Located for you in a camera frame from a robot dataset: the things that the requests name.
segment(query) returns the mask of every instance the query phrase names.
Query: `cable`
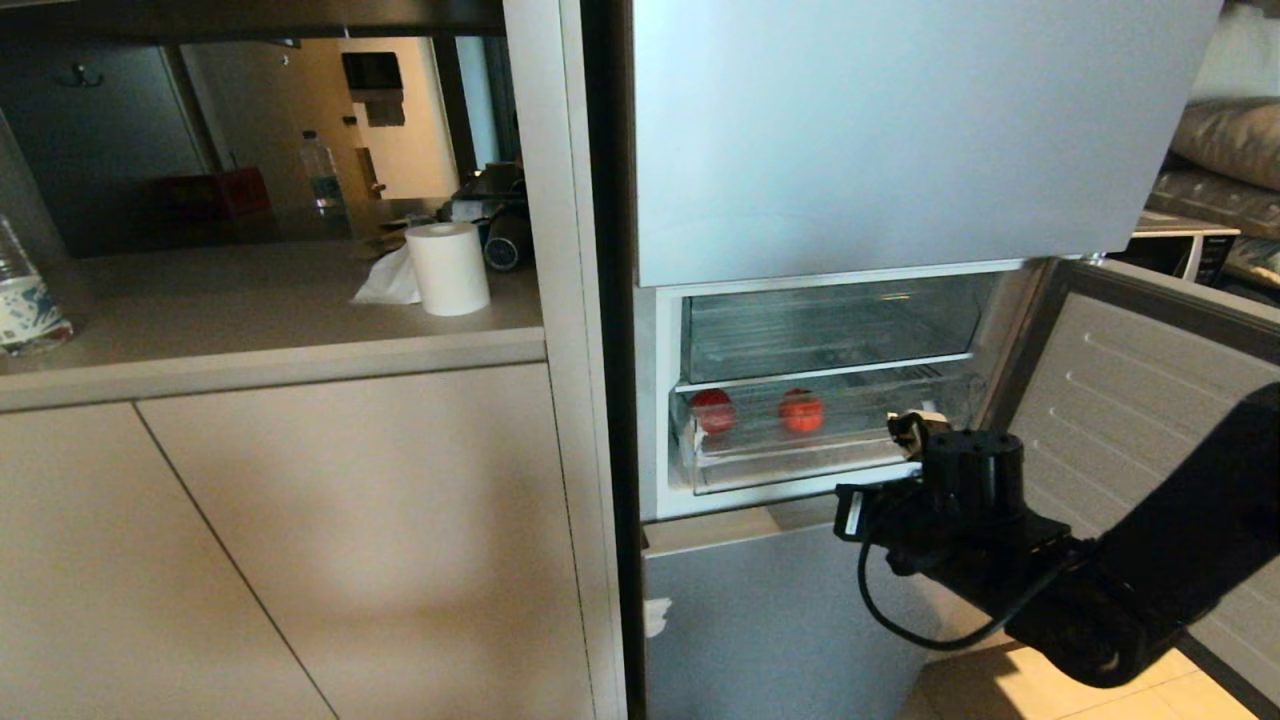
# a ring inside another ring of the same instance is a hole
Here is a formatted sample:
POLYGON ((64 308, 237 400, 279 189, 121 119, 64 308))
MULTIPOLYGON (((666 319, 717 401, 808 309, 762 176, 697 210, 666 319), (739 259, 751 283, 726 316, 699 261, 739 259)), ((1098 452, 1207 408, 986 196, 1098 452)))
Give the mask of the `cable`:
MULTIPOLYGON (((876 524, 879 525, 886 518, 888 518, 892 514, 893 510, 896 510, 899 506, 901 506, 904 502, 906 502, 908 500, 910 500, 914 496, 915 496, 915 493, 911 493, 911 495, 904 497, 902 500, 897 501, 892 506, 890 506, 888 510, 886 510, 884 515, 882 515, 881 519, 879 519, 879 521, 876 523, 876 524)), ((1032 583, 1027 588, 1025 592, 1023 592, 1023 594, 1018 596, 1018 600, 1014 601, 1012 606, 1002 616, 993 618, 989 623, 987 623, 986 625, 983 625, 983 626, 978 628, 977 630, 969 633, 968 635, 956 638, 954 641, 936 641, 936 639, 925 638, 923 635, 918 635, 918 634, 913 633, 911 630, 908 630, 906 628, 904 628, 904 626, 893 623, 892 620, 890 620, 888 618, 886 618, 884 614, 881 612, 878 607, 876 607, 876 602, 872 600, 872 593, 867 588, 867 559, 870 557, 870 552, 872 552, 870 538, 874 537, 874 529, 876 529, 874 527, 868 529, 868 532, 867 532, 868 541, 863 543, 863 548, 858 553, 858 592, 859 592, 859 594, 863 596, 863 605, 867 606, 867 610, 872 614, 872 618, 874 618, 877 623, 879 623, 881 625, 883 625, 886 630, 893 633, 895 635, 897 635, 897 637, 900 637, 900 638, 902 638, 902 639, 905 639, 905 641, 908 641, 910 643, 918 644, 918 646, 928 648, 928 650, 938 650, 938 651, 943 651, 943 652, 951 652, 951 651, 956 651, 956 650, 964 650, 964 648, 966 648, 966 647, 969 647, 969 646, 972 646, 974 643, 978 643, 980 641, 984 641, 984 639, 989 638, 997 630, 1000 630, 1001 628, 1004 628, 1005 624, 1007 624, 1010 620, 1012 620, 1014 615, 1018 615, 1018 612, 1023 607, 1027 607, 1027 603, 1030 602, 1033 597, 1036 597, 1037 594, 1039 594, 1041 591, 1043 591, 1046 587, 1048 587, 1050 583, 1052 583, 1055 579, 1057 579, 1057 577, 1062 573, 1062 570, 1070 562, 1070 557, 1069 556, 1064 557, 1062 561, 1060 561, 1057 565, 1055 565, 1050 570, 1044 571, 1044 574, 1041 575, 1039 578, 1037 578, 1036 582, 1032 583)))

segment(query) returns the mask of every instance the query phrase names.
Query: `plastic water bottle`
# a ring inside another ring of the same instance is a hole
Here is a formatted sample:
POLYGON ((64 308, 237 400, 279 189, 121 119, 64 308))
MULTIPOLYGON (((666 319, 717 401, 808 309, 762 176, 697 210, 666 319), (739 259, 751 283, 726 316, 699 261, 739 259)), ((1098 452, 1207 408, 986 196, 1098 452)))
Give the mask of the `plastic water bottle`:
POLYGON ((49 286, 31 264, 9 218, 0 215, 0 348, 8 355, 32 355, 70 340, 49 286))
POLYGON ((311 193, 316 196, 316 208, 321 210, 342 206, 342 186, 338 184, 338 169, 333 164, 333 152, 320 142, 316 131, 302 131, 302 167, 311 181, 311 193))

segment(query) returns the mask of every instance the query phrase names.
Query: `paper towel roll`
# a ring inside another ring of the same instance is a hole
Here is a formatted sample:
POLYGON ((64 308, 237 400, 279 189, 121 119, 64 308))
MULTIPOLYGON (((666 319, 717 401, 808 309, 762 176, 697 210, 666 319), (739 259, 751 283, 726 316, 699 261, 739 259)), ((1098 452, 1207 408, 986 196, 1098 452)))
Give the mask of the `paper towel roll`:
POLYGON ((471 223, 439 223, 404 231, 422 309, 466 315, 489 305, 480 232, 471 223))

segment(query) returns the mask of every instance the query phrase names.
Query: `refrigerator door panel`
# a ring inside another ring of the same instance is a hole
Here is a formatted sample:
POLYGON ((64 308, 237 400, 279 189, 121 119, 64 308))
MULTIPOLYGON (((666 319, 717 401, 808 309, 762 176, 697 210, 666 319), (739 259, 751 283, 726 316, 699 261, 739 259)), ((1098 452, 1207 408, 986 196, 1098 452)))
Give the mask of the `refrigerator door panel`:
POLYGON ((640 284, 1120 250, 1220 5, 634 3, 640 284))
MULTIPOLYGON (((1061 263, 1011 369, 991 425, 1024 442, 1028 505, 1096 537, 1280 379, 1280 311, 1123 263, 1061 263)), ((1280 702, 1280 562, 1190 632, 1280 702)))
MULTIPOLYGON (((648 643, 654 720, 892 720, 927 651, 876 624, 858 597, 859 547, 831 533, 831 496, 645 528, 646 597, 669 598, 648 643)), ((897 578, 882 553, 872 592, 933 635, 954 600, 897 578)))

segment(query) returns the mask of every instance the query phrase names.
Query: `cabinet door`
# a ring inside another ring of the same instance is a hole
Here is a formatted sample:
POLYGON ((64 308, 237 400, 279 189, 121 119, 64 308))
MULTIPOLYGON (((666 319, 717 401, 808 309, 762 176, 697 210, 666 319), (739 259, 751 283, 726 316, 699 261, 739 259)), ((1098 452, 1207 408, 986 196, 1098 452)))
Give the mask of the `cabinet door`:
POLYGON ((0 716, 333 717, 128 405, 0 416, 0 716))
MULTIPOLYGON (((1023 439, 1027 501, 1096 537, 1280 380, 1280 311, 1123 263, 1064 263, 1011 366, 992 424, 1023 439)), ((1280 561, 1190 633, 1280 702, 1280 561)))
POLYGON ((343 720, 591 715, 547 365, 140 406, 343 720))
POLYGON ((650 287, 1120 250, 1222 4, 630 5, 650 287))

